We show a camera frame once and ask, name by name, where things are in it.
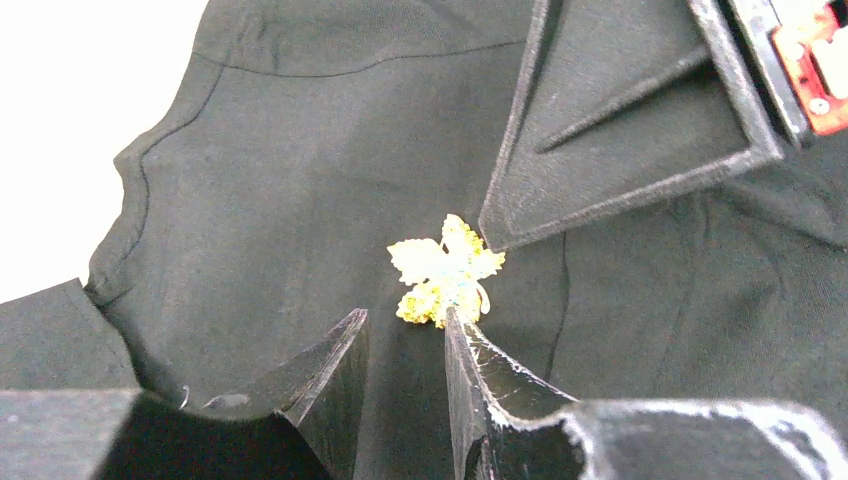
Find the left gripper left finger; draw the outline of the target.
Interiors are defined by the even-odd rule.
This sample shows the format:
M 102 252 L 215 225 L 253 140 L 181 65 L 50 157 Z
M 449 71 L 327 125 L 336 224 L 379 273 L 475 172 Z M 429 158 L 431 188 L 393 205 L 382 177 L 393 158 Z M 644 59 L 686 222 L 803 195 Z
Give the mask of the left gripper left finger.
M 5 479 L 349 479 L 368 313 L 258 379 L 178 407 L 138 389 L 5 391 Z

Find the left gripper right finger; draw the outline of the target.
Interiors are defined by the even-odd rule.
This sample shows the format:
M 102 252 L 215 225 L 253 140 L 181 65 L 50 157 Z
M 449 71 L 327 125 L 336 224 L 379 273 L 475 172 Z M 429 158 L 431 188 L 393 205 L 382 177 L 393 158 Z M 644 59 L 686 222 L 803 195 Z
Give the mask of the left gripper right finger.
M 447 313 L 459 479 L 843 479 L 847 448 L 792 402 L 579 401 Z

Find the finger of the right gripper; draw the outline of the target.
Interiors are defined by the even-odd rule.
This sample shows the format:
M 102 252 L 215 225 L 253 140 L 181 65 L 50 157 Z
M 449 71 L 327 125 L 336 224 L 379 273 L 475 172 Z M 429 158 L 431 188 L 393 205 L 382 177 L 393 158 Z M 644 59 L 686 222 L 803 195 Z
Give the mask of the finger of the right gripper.
M 538 1 L 479 225 L 505 251 L 780 161 L 725 1 Z

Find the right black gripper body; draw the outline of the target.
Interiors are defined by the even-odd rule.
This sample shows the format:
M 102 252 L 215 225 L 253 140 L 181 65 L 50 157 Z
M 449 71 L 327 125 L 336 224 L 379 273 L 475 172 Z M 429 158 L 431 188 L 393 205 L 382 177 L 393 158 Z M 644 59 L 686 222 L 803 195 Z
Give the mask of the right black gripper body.
M 787 141 L 847 131 L 847 3 L 729 1 L 758 88 Z

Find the gold leaf brooch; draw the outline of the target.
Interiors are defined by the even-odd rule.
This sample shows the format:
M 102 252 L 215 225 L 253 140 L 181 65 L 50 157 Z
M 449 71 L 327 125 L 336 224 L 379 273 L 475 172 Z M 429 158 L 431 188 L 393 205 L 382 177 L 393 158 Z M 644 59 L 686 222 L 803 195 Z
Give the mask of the gold leaf brooch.
M 491 301 L 481 281 L 498 274 L 506 254 L 488 248 L 461 217 L 445 217 L 439 241 L 406 239 L 387 251 L 400 273 L 399 282 L 409 288 L 397 304 L 395 315 L 401 320 L 444 329 L 451 309 L 472 324 L 490 312 Z

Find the black button shirt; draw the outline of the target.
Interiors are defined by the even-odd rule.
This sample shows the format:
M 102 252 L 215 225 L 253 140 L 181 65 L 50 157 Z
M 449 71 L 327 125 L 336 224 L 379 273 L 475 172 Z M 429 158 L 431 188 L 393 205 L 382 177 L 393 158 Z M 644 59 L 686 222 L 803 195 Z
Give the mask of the black button shirt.
M 506 260 L 474 323 L 579 401 L 792 402 L 847 448 L 847 136 L 492 249 L 480 212 L 538 1 L 212 1 L 122 211 L 71 280 L 1 307 L 3 391 L 199 408 L 368 313 L 349 479 L 459 479 L 445 329 L 387 247 L 461 217 Z

